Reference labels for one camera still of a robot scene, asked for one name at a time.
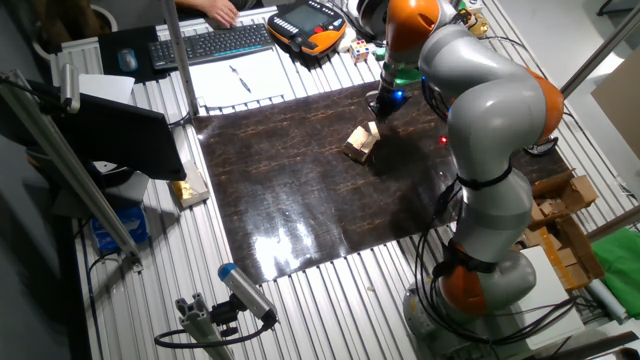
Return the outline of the person's hand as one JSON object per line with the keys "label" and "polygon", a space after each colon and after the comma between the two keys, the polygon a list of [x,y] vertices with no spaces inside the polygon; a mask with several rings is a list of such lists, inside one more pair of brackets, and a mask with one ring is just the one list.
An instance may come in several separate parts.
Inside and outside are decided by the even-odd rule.
{"label": "person's hand", "polygon": [[230,0],[204,0],[201,10],[224,28],[234,27],[238,10]]}

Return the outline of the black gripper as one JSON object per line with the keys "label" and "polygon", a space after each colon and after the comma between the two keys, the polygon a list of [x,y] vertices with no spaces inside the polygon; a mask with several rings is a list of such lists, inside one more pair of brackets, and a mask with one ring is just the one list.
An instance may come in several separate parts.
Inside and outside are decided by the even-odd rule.
{"label": "black gripper", "polygon": [[383,87],[373,92],[370,110],[375,115],[375,120],[378,123],[387,122],[410,98],[411,96],[406,94],[404,90]]}

